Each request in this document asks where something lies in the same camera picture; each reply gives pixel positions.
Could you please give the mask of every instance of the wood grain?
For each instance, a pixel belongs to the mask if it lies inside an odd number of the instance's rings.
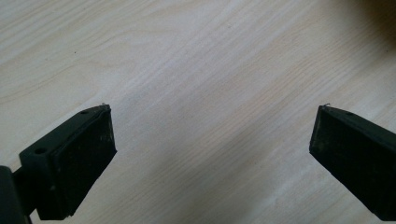
[[[396,132],[395,15],[390,0],[0,1],[0,164],[107,103],[119,153],[62,223],[380,223],[308,145],[327,103]]]

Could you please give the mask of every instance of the black bracket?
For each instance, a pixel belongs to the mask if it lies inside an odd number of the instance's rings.
[[[0,166],[0,223],[73,216],[117,150],[109,105],[83,110],[20,153],[14,174]]]
[[[396,220],[396,134],[322,105],[310,153],[380,219]]]

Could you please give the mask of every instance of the light wood tabletop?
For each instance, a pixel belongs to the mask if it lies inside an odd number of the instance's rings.
[[[0,1],[0,164],[101,103],[117,155],[34,223],[380,223],[308,148],[328,103],[396,132],[396,2]]]

